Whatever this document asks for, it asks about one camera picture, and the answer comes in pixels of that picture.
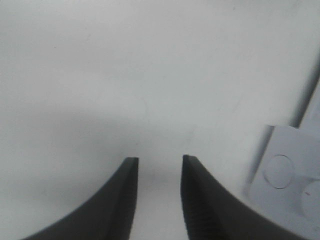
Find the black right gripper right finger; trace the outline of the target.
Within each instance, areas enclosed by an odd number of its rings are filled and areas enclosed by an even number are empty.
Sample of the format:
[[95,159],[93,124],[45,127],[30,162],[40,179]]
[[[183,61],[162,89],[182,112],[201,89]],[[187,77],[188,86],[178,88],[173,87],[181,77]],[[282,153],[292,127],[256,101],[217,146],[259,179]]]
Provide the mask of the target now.
[[310,240],[250,220],[248,205],[192,155],[182,158],[182,210],[191,240]]

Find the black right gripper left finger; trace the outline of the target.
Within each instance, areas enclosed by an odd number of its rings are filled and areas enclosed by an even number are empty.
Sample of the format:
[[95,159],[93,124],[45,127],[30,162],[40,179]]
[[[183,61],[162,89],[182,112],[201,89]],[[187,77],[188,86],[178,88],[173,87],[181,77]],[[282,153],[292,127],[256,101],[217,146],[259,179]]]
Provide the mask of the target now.
[[28,239],[128,240],[137,204],[138,175],[139,158],[125,158],[90,199]]

